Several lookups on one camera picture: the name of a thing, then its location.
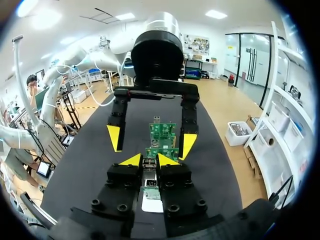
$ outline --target glass door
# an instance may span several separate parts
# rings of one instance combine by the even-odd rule
[[[240,52],[237,87],[260,106],[270,66],[270,39],[266,35],[241,34]]]
[[[239,65],[239,34],[228,34],[226,37],[224,75],[234,76],[236,82]]]

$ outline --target yellow floor stripe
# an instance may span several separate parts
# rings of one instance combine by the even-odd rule
[[[76,109],[97,109],[97,106],[77,106]]]

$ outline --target wall poster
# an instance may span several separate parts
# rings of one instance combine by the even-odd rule
[[[183,48],[186,53],[208,56],[210,41],[207,37],[184,34]]]

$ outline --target metal rack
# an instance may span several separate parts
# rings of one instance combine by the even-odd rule
[[[259,168],[262,173],[262,177],[264,180],[265,188],[267,191],[267,196],[270,198],[273,193],[276,193],[279,190],[279,185],[276,186],[274,183],[274,180],[272,179],[272,172],[275,168],[275,165],[272,165],[273,163],[278,164],[279,161],[281,161],[279,156],[274,156],[275,159],[271,159],[270,157],[266,157],[263,154],[260,154],[254,146],[255,137],[262,129],[269,129],[271,134],[273,135],[274,139],[277,141],[278,149],[281,150],[281,155],[284,156],[283,160],[286,161],[285,164],[289,167],[288,169],[281,169],[281,171],[286,172],[287,175],[293,177],[293,194],[288,196],[288,199],[286,199],[285,204],[288,204],[290,200],[293,198],[295,191],[297,191],[299,187],[299,183],[302,178],[302,174],[300,172],[301,169],[301,162],[297,159],[297,156],[293,152],[290,151],[288,145],[286,144],[284,140],[284,134],[283,132],[278,132],[274,126],[270,123],[267,111],[270,109],[272,99],[274,95],[280,95],[282,99],[285,99],[296,111],[299,113],[300,118],[302,118],[306,124],[305,127],[309,128],[311,133],[314,133],[314,125],[313,121],[310,118],[310,116],[306,113],[305,109],[299,105],[299,103],[285,90],[281,89],[279,86],[276,85],[277,81],[277,69],[278,69],[278,57],[279,57],[279,51],[284,52],[288,58],[290,59],[290,63],[298,65],[299,67],[303,68],[304,70],[307,69],[307,62],[306,60],[297,52],[293,51],[292,49],[289,49],[288,47],[284,47],[278,44],[278,31],[276,24],[272,22],[272,28],[273,28],[273,35],[274,35],[274,71],[272,76],[272,82],[270,86],[270,92],[264,107],[264,110],[259,118],[259,121],[244,145],[245,148],[250,147],[252,150],[252,153],[254,157],[256,158],[256,161],[259,165]]]

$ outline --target stacked circuit boards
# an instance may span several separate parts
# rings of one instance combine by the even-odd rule
[[[149,124],[151,147],[145,149],[146,158],[143,160],[145,169],[155,171],[157,154],[162,154],[171,160],[178,161],[179,148],[175,147],[175,128],[175,123],[160,123],[160,117],[155,116],[153,118],[153,123]],[[160,200],[156,179],[156,176],[153,179],[145,179],[142,189],[148,200]]]
[[[155,159],[157,154],[162,154],[174,161],[178,161],[179,148],[176,148],[175,123],[160,123],[160,118],[155,116],[153,123],[149,124],[151,147],[147,147],[146,157]]]

